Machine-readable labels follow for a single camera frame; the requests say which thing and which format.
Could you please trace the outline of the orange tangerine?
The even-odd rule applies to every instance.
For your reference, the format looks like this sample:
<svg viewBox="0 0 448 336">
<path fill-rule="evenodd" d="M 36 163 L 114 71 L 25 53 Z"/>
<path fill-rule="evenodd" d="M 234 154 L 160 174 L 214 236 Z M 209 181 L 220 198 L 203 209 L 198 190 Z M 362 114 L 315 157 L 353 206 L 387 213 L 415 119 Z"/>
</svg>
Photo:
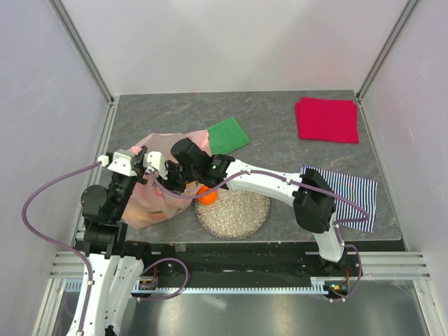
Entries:
<svg viewBox="0 0 448 336">
<path fill-rule="evenodd" d="M 218 193 L 216 191 L 211 191 L 211 189 L 207 186 L 202 186 L 198 191 L 197 191 L 197 195 L 199 196 L 197 198 L 197 201 L 200 204 L 203 205 L 210 205 L 213 204 L 217 198 L 218 198 Z"/>
</svg>

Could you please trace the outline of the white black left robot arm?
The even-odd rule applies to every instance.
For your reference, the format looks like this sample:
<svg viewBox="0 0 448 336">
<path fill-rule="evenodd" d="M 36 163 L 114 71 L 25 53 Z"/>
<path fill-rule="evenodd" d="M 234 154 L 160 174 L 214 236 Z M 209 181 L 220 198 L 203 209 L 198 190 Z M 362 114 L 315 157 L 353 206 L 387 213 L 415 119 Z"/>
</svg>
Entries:
<svg viewBox="0 0 448 336">
<path fill-rule="evenodd" d="M 74 248 L 88 261 L 68 335 L 119 335 L 139 275 L 153 269 L 149 244 L 128 241 L 124 210 L 137 183 L 146 184 L 145 146 L 100 157 L 112 173 L 109 185 L 91 185 L 81 195 L 85 231 Z"/>
</svg>

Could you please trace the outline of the pink plastic bag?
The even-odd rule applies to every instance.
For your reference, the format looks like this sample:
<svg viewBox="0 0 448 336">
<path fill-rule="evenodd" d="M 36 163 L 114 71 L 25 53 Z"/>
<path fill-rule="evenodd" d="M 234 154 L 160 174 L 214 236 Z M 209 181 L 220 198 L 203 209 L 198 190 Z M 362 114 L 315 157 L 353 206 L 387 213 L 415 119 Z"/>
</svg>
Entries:
<svg viewBox="0 0 448 336">
<path fill-rule="evenodd" d="M 172 146 L 179 140 L 189 138 L 198 147 L 211 154 L 209 145 L 209 133 L 206 130 L 199 130 L 182 133 L 157 134 L 152 133 L 136 143 L 130 150 L 135 153 L 138 147 L 145 146 L 148 151 L 159 151 L 167 159 L 175 161 L 171 154 Z M 191 204 L 190 199 L 172 197 L 155 184 L 151 175 L 145 175 L 147 183 L 136 184 L 132 196 L 127 203 L 122 219 L 126 224 L 136 230 L 160 223 L 175 217 L 185 211 Z"/>
</svg>

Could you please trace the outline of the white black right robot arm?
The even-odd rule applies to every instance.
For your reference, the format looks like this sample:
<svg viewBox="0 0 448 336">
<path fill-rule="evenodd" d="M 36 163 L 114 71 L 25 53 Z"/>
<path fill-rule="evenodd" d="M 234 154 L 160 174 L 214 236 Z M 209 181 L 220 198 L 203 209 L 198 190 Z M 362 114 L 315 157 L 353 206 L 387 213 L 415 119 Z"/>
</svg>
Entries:
<svg viewBox="0 0 448 336">
<path fill-rule="evenodd" d="M 158 181 L 178 195 L 198 182 L 208 188 L 242 190 L 264 195 L 292 207 L 297 224 L 313 234 L 322 270 L 331 276 L 346 267 L 344 247 L 334 229 L 335 198 L 323 177 L 313 169 L 281 173 L 255 167 L 229 155 L 209 155 L 189 138 L 171 147 L 174 160 L 166 160 Z"/>
</svg>

